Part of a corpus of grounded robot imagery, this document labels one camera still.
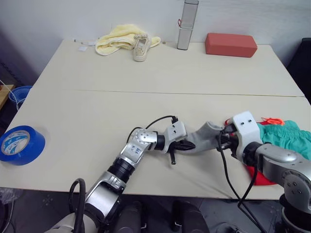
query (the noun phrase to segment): gray fabric object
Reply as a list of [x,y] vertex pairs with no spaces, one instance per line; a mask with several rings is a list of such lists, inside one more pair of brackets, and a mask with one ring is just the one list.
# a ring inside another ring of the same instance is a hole
[[199,130],[193,133],[188,133],[185,138],[185,140],[195,144],[195,148],[185,151],[179,150],[178,153],[194,154],[204,150],[215,149],[218,147],[217,136],[219,135],[220,130],[223,130],[223,128],[207,121]]

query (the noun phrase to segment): white slipper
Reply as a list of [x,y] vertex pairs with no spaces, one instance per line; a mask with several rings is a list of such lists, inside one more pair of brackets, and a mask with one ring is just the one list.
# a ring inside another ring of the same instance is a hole
[[151,46],[151,39],[148,34],[136,34],[134,39],[137,41],[134,47],[133,58],[135,61],[143,62],[147,58],[147,52]]

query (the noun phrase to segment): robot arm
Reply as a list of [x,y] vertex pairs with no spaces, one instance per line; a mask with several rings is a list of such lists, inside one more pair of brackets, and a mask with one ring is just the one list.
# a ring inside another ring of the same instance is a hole
[[227,147],[233,157],[257,166],[266,178],[284,187],[280,199],[283,220],[292,230],[311,231],[311,161],[295,151],[263,144],[250,112],[238,114],[228,123],[233,130]]
[[[86,194],[85,214],[83,216],[86,233],[95,233],[100,224],[109,222],[117,209],[119,196],[126,183],[139,165],[144,153],[160,150],[166,153],[170,144],[186,136],[181,121],[175,120],[163,134],[147,129],[136,129],[133,138],[125,145],[110,168],[96,181]],[[53,226],[47,233],[70,233],[73,230],[75,213],[72,213]]]

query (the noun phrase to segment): yellow towel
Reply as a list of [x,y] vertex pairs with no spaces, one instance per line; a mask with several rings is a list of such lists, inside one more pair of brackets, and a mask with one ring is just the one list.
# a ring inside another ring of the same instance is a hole
[[[135,46],[136,34],[146,34],[134,24],[119,25],[111,31],[109,35],[104,35],[98,39],[95,50],[98,54],[107,56],[120,48],[132,50]],[[160,37],[152,37],[151,46],[154,47],[161,42]]]

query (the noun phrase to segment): red foam block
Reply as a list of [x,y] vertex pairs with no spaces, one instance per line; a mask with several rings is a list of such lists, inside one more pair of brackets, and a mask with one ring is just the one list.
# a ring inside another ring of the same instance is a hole
[[206,54],[252,57],[257,45],[250,35],[208,33],[205,40]]

